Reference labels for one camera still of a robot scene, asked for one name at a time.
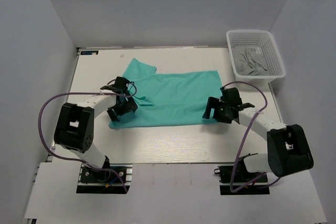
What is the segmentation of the teal green t shirt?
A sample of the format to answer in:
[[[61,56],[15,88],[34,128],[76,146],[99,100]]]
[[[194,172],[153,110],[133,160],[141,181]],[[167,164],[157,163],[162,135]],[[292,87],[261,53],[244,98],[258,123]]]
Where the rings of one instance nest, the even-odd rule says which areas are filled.
[[[157,73],[156,67],[132,59],[123,77],[135,83],[131,91],[138,106],[112,129],[180,126],[215,123],[203,119],[209,97],[218,97],[222,86],[218,71]]]

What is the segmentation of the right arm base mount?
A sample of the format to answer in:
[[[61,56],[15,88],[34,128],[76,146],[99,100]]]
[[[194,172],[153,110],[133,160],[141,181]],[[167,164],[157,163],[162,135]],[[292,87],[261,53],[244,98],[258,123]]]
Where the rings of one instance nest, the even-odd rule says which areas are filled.
[[[249,183],[236,193],[230,190],[230,179],[233,170],[233,164],[223,164],[214,169],[214,175],[219,178],[219,189],[221,196],[242,196],[242,195],[269,195],[268,177],[263,175],[257,181]],[[244,168],[242,171],[236,168],[233,189],[247,183],[258,176],[258,173],[248,173]]]

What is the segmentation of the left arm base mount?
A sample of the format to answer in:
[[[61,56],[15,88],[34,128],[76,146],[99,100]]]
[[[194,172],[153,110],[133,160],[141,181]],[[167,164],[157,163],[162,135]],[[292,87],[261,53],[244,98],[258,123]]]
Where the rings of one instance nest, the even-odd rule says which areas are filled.
[[[128,190],[132,179],[132,165],[110,165],[110,168],[118,173]],[[99,172],[82,165],[77,183],[77,194],[106,194],[123,195],[127,192],[121,180],[113,172]]]

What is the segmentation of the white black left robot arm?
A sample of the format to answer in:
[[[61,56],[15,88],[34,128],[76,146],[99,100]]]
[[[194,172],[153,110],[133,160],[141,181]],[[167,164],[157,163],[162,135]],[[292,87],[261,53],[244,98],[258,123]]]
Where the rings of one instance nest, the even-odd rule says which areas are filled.
[[[103,86],[99,93],[91,94],[80,103],[67,102],[61,107],[54,141],[93,169],[93,176],[98,181],[108,180],[111,168],[108,157],[93,143],[95,119],[105,112],[112,122],[119,122],[125,114],[135,113],[138,109],[133,98],[136,92],[133,81],[116,77]]]

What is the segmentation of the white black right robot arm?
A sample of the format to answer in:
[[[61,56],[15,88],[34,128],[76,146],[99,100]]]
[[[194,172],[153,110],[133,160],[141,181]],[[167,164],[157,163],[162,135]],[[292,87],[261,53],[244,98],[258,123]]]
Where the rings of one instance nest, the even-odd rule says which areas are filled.
[[[220,98],[208,98],[203,118],[246,126],[244,139],[253,131],[267,144],[264,154],[237,154],[233,175],[237,173],[241,180],[247,182],[256,174],[273,173],[281,178],[313,168],[311,150],[300,125],[285,125],[271,120],[253,104],[243,103],[237,88],[221,88],[221,92]]]

